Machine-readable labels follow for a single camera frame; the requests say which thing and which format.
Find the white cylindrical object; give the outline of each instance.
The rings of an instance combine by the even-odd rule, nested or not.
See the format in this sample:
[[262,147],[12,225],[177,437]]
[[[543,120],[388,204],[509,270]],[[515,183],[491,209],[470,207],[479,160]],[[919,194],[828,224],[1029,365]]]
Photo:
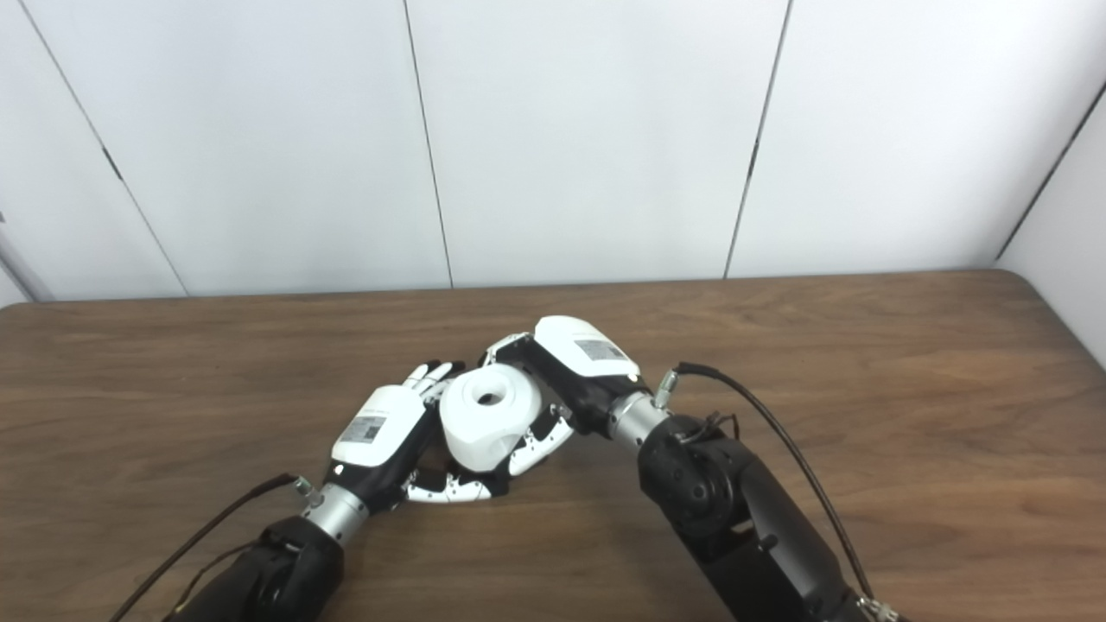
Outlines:
[[465,468],[486,473],[511,455],[538,418],[542,394],[528,374],[495,363],[458,376],[439,407],[449,453]]

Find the panel seam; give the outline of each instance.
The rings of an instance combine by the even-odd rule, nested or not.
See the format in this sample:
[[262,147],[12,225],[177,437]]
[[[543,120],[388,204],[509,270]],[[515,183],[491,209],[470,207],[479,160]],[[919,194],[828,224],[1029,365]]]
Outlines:
[[453,265],[449,259],[449,239],[446,236],[446,217],[441,214],[441,195],[438,191],[438,172],[434,165],[434,148],[430,146],[430,126],[426,121],[426,102],[422,99],[422,76],[418,72],[418,56],[415,54],[415,33],[411,31],[411,15],[404,0],[404,19],[407,21],[407,41],[411,46],[411,66],[415,69],[415,87],[418,91],[418,110],[422,115],[422,136],[426,138],[426,155],[430,162],[430,182],[434,184],[434,203],[438,208],[438,226],[441,229],[441,249],[446,253],[446,274],[449,289],[453,289]]
[[764,133],[764,120],[768,117],[768,107],[772,102],[772,89],[775,86],[775,74],[780,69],[780,56],[783,54],[783,41],[787,35],[787,23],[791,22],[791,6],[793,0],[787,0],[787,8],[783,13],[783,24],[780,27],[780,41],[775,45],[775,58],[772,60],[772,73],[769,74],[768,89],[764,91],[764,105],[761,106],[760,122],[757,124],[757,138],[753,139],[752,153],[749,156],[749,170],[745,172],[744,187],[741,189],[741,200],[738,203],[738,215],[733,220],[733,236],[730,238],[730,252],[726,256],[726,268],[722,269],[722,279],[727,279],[730,273],[730,265],[733,262],[733,251],[738,246],[738,230],[741,228],[741,217],[745,211],[745,199],[749,198],[749,187],[753,179],[753,168],[757,166],[757,155],[760,153],[761,135]]
[[23,281],[23,278],[18,272],[15,272],[15,270],[12,269],[11,266],[8,265],[8,259],[4,257],[2,250],[0,250],[0,272],[7,274],[8,278],[11,279],[11,282],[15,283],[15,289],[18,289],[27,298],[28,301],[41,302],[41,300],[39,300],[39,297],[34,294],[34,291],[30,287],[28,287],[27,282]]
[[70,83],[69,76],[66,76],[65,72],[62,71],[62,65],[61,63],[58,62],[58,56],[54,55],[54,51],[50,48],[50,44],[46,43],[46,38],[43,37],[42,30],[39,29],[38,22],[34,21],[34,15],[31,14],[31,10],[27,7],[27,2],[24,0],[18,0],[18,1],[20,8],[23,9],[23,14],[27,15],[27,21],[30,22],[31,28],[34,29],[34,34],[39,38],[39,42],[42,43],[42,46],[46,50],[46,54],[50,56],[50,62],[52,62],[54,69],[58,70],[58,75],[61,76],[62,83],[65,84],[65,89],[69,91],[70,96],[73,99],[73,102],[76,104],[77,110],[81,111],[81,115],[84,117],[85,124],[92,132],[92,135],[96,139],[96,143],[100,144],[100,148],[104,152],[104,155],[107,157],[107,160],[112,165],[112,168],[116,177],[119,178],[119,183],[123,184],[123,189],[126,190],[127,196],[131,198],[131,204],[134,205],[135,210],[138,212],[138,217],[142,218],[143,225],[146,226],[146,230],[149,231],[150,237],[154,239],[154,243],[157,246],[157,250],[161,253],[161,257],[165,259],[166,265],[169,267],[169,271],[173,272],[173,277],[177,279],[177,284],[180,286],[180,290],[185,292],[186,297],[190,297],[191,294],[188,292],[188,288],[185,286],[184,279],[180,278],[180,272],[177,271],[177,267],[174,266],[173,260],[169,259],[169,253],[166,252],[165,245],[161,243],[161,239],[158,238],[157,232],[154,231],[154,227],[149,224],[149,218],[146,217],[145,210],[143,210],[142,205],[138,204],[138,199],[135,198],[134,193],[131,190],[131,185],[127,184],[126,179],[123,178],[123,175],[121,174],[118,167],[116,166],[114,158],[112,158],[111,153],[107,149],[107,145],[104,144],[103,137],[100,135],[100,132],[96,131],[95,124],[92,123],[92,117],[88,116],[88,112],[84,108],[84,104],[81,103],[81,97],[76,95],[76,90],[74,90],[73,84]]
[[1056,162],[1052,164],[1052,168],[1048,169],[1048,173],[1044,176],[1044,179],[1041,180],[1041,185],[1037,186],[1036,191],[1033,193],[1033,198],[1030,199],[1029,205],[1025,206],[1025,210],[1022,211],[1021,218],[1018,219],[1018,222],[1014,225],[1013,230],[1010,231],[1010,236],[1006,237],[1006,241],[1003,242],[1002,248],[999,249],[999,255],[994,256],[994,261],[999,261],[1000,259],[1002,259],[1002,255],[1006,252],[1008,248],[1010,248],[1010,242],[1014,241],[1014,236],[1018,235],[1018,231],[1021,230],[1022,225],[1025,224],[1025,219],[1029,217],[1030,211],[1033,211],[1033,208],[1036,207],[1037,200],[1044,193],[1045,187],[1047,187],[1048,183],[1052,182],[1052,176],[1056,173],[1056,169],[1060,168],[1060,164],[1064,162],[1064,158],[1067,157],[1067,152],[1068,149],[1072,148],[1072,145],[1075,144],[1075,139],[1079,137],[1079,133],[1083,132],[1083,126],[1087,124],[1087,120],[1091,118],[1091,115],[1095,112],[1095,108],[1098,107],[1098,102],[1103,99],[1104,92],[1106,92],[1106,82],[1104,82],[1103,85],[1098,89],[1098,93],[1091,102],[1091,107],[1088,107],[1087,112],[1083,114],[1083,118],[1079,120],[1079,124],[1075,126],[1075,132],[1072,133],[1072,137],[1067,139],[1067,144],[1065,144],[1064,148],[1061,149],[1060,156],[1056,157]]

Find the silver metal joint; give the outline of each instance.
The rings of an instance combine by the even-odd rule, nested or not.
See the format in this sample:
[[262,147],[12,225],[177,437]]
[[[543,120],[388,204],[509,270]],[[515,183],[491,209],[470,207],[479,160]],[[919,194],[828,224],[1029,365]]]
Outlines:
[[607,432],[615,443],[637,453],[653,428],[668,418],[669,413],[653,404],[653,396],[645,391],[632,393],[611,410]]
[[353,493],[327,484],[320,491],[319,504],[312,506],[309,502],[300,516],[314,522],[334,541],[345,547],[361,523],[368,518],[368,508]]
[[856,600],[856,604],[872,622],[898,622],[899,614],[889,604],[863,595]]
[[676,391],[679,381],[680,375],[676,373],[676,370],[665,372],[665,377],[660,379],[660,385],[657,386],[657,394],[653,397],[653,405],[661,411],[667,410],[668,401],[671,400],[672,392]]

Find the white wall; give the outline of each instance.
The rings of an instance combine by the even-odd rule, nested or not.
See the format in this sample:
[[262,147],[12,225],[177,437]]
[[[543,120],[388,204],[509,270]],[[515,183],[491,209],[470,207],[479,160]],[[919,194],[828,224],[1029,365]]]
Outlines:
[[1106,103],[1098,105],[999,261],[1025,277],[1106,367]]
[[1100,0],[795,2],[729,276],[991,266],[1104,33]]
[[27,3],[43,300],[990,266],[1106,81],[1099,0]]
[[182,296],[15,0],[0,0],[0,258],[38,300]]
[[410,0],[458,286],[722,276],[784,0]]
[[401,2],[28,6],[190,293],[449,286]]
[[23,290],[19,289],[14,279],[8,273],[8,269],[0,266],[0,309],[17,302],[27,302]]

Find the black cable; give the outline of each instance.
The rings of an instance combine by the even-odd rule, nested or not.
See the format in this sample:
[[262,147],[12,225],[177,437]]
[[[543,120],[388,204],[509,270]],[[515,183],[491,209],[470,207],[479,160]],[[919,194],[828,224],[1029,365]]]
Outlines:
[[791,438],[791,435],[787,434],[787,431],[783,428],[783,425],[779,422],[779,419],[775,418],[772,411],[769,411],[768,406],[758,400],[757,396],[753,395],[751,391],[745,388],[744,385],[714,367],[699,365],[697,363],[680,362],[680,364],[676,365],[672,371],[680,375],[690,374],[717,380],[740,393],[742,397],[753,405],[753,408],[757,408],[757,412],[764,417],[769,427],[771,427],[772,431],[775,432],[776,436],[783,440],[787,450],[791,452],[792,457],[794,457],[795,462],[799,463],[799,468],[803,470],[803,475],[806,476],[806,481],[808,481],[811,484],[811,488],[814,489],[814,495],[816,495],[818,501],[822,502],[822,509],[824,509],[826,516],[830,517],[830,523],[833,525],[833,530],[837,533],[837,539],[841,540],[842,548],[845,549],[845,557],[848,558],[848,563],[853,567],[853,573],[856,574],[856,581],[860,584],[860,590],[866,597],[875,600],[876,597],[872,593],[872,585],[868,583],[868,577],[864,573],[864,568],[860,566],[860,558],[857,557],[856,549],[853,548],[853,542],[848,539],[848,533],[845,532],[845,526],[842,523],[841,517],[837,516],[837,510],[835,510],[833,504],[830,502],[830,497],[826,495],[825,489],[822,488],[822,484],[818,481],[817,476],[814,475],[814,469],[811,468],[806,458],[803,457],[803,452]]
[[234,514],[234,510],[242,507],[251,499],[260,497],[261,495],[264,495],[265,493],[269,493],[271,490],[275,490],[281,486],[286,486],[295,481],[296,479],[299,479],[296,476],[283,473],[272,479],[269,479],[268,481],[263,481],[258,486],[254,486],[252,489],[250,489],[249,493],[242,495],[233,504],[227,506],[226,509],[216,515],[216,517],[209,520],[207,525],[201,527],[199,531],[194,533],[192,537],[189,538],[184,545],[181,545],[179,549],[174,551],[173,554],[170,554],[169,558],[161,563],[161,566],[157,567],[157,570],[152,572],[150,576],[147,577],[146,580],[143,581],[140,585],[138,585],[138,588],[134,591],[134,593],[131,594],[131,598],[128,598],[122,605],[119,605],[118,611],[116,611],[115,614],[112,615],[108,622],[119,622],[119,620],[122,620],[123,616],[126,615],[128,611],[131,611],[131,608],[134,607],[136,602],[138,602],[138,599],[140,599],[142,595],[145,594],[150,589],[150,587],[153,587],[154,583],[157,582],[157,580],[160,579],[161,576],[165,574],[165,572],[174,563],[177,562],[178,559],[184,557],[184,554],[187,553],[189,549],[196,546],[196,542],[199,542],[205,536],[208,535],[208,532],[210,532],[212,529],[216,528],[216,526],[222,522],[223,519]]
[[246,549],[255,546],[258,542],[259,540],[250,540],[244,545],[239,545],[233,549],[230,549],[229,551],[223,551],[217,554],[215,559],[209,561],[204,568],[199,570],[199,572],[196,573],[195,577],[192,577],[192,580],[188,582],[188,587],[185,588],[185,591],[181,592],[180,598],[177,599],[177,604],[173,605],[173,609],[169,610],[169,613],[165,614],[165,618],[161,619],[161,622],[169,622],[169,620],[173,620],[173,616],[177,614],[177,611],[180,609],[180,605],[185,604],[185,602],[188,601],[188,597],[191,595],[192,590],[196,589],[196,584],[200,582],[200,579],[204,578],[204,574],[207,573],[208,570],[211,570],[216,566],[219,566],[219,562],[227,559],[228,557],[234,553],[242,552]]

